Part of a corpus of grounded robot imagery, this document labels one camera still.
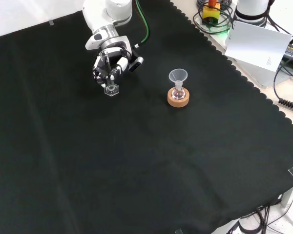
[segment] yellow device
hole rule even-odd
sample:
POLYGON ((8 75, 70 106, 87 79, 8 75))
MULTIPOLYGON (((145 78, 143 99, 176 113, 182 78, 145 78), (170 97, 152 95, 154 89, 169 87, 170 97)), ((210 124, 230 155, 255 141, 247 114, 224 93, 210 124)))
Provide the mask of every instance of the yellow device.
POLYGON ((203 7, 203 19, 211 24, 218 23, 220 16, 220 3, 216 3, 213 7, 216 9, 209 8, 208 6, 203 7))

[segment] paper sheet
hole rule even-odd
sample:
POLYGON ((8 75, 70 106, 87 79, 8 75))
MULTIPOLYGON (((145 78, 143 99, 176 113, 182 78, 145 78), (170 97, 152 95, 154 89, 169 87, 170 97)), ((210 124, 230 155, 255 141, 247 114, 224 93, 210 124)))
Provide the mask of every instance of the paper sheet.
POLYGON ((235 21, 225 55, 275 72, 291 35, 235 21))

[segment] clear hexagonal object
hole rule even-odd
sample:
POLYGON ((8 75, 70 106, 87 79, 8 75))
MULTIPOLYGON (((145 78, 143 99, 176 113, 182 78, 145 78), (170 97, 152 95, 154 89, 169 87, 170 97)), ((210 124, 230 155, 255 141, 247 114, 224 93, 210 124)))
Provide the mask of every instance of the clear hexagonal object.
POLYGON ((105 87, 105 94, 109 96, 114 96, 119 93, 119 86, 117 84, 110 84, 105 87))

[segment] funnel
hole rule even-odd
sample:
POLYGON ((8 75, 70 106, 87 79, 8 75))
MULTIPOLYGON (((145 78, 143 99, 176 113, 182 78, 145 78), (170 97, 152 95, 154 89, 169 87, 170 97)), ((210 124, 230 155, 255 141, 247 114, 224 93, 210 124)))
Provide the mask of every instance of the funnel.
POLYGON ((184 69, 172 70, 169 74, 169 79, 175 83, 175 88, 173 89, 171 95, 173 99, 181 100, 185 98, 186 92, 182 87, 183 82, 187 79, 188 73, 184 69))

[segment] round cork stand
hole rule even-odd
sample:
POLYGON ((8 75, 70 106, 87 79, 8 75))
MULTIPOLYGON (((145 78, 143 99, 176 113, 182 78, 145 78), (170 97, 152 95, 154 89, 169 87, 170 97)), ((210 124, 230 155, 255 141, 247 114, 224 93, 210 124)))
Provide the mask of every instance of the round cork stand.
POLYGON ((167 93, 167 101, 168 103, 173 106, 173 107, 176 107, 176 108, 180 108, 180 107, 184 107, 186 106, 188 103, 189 103, 189 98, 190 98, 190 93, 187 89, 183 88, 186 92, 186 96, 184 99, 181 99, 181 100, 176 100, 176 99, 173 99, 172 98, 172 91, 174 90, 174 87, 171 88, 168 93, 167 93))

